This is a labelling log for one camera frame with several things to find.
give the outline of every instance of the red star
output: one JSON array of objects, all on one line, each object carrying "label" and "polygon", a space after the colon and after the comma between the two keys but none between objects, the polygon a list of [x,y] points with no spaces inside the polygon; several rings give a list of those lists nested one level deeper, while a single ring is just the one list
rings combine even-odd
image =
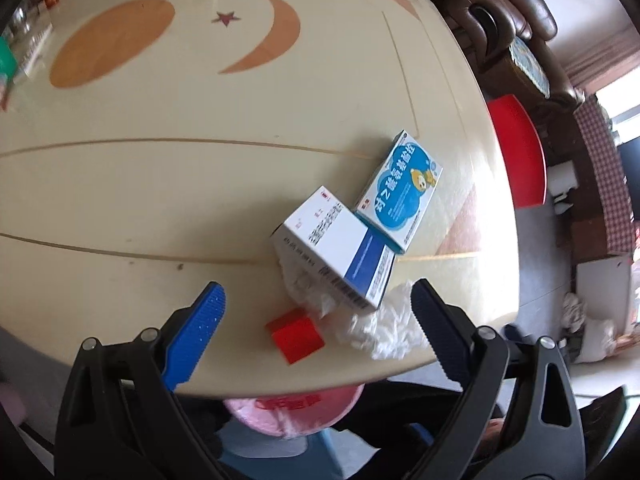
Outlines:
[{"label": "red star", "polygon": [[216,14],[218,15],[218,17],[215,20],[211,20],[211,23],[222,22],[225,24],[225,27],[228,27],[230,22],[236,22],[240,19],[234,16],[235,13],[236,13],[235,11],[228,12],[226,14],[223,14],[222,12],[217,12]]}]

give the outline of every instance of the orange circle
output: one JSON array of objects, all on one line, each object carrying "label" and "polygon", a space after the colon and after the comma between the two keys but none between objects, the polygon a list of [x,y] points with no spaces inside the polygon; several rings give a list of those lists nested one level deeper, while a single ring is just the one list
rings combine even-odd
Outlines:
[{"label": "orange circle", "polygon": [[112,72],[162,36],[174,15],[166,0],[131,0],[105,10],[66,40],[49,81],[74,88]]}]

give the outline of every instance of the white plastic bag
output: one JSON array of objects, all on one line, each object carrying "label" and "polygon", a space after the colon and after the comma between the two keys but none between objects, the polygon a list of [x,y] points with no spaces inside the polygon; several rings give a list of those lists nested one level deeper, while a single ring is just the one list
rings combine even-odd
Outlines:
[{"label": "white plastic bag", "polygon": [[590,319],[584,323],[584,337],[576,363],[602,361],[616,349],[616,325],[611,319]]},{"label": "white plastic bag", "polygon": [[282,274],[290,297],[314,316],[323,333],[373,359],[402,359],[413,348],[429,346],[411,310],[412,282],[387,290],[379,309],[361,316],[340,305],[332,289],[305,270],[284,265]]}]

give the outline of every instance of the orange crescent moon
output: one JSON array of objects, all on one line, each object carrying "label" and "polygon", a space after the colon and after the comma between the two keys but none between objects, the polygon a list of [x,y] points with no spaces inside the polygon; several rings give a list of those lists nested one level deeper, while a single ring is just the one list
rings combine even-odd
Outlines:
[{"label": "orange crescent moon", "polygon": [[300,18],[296,11],[284,0],[269,0],[273,7],[271,30],[250,53],[240,61],[221,70],[220,74],[243,72],[264,65],[282,56],[300,36]]}]

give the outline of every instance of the sofa cushion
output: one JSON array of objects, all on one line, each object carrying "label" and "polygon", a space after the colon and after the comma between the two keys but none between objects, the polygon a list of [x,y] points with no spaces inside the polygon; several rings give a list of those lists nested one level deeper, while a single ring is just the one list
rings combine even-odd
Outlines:
[{"label": "sofa cushion", "polygon": [[515,38],[509,46],[509,54],[513,64],[533,83],[545,99],[549,99],[551,95],[549,79],[527,44],[520,38]]}]

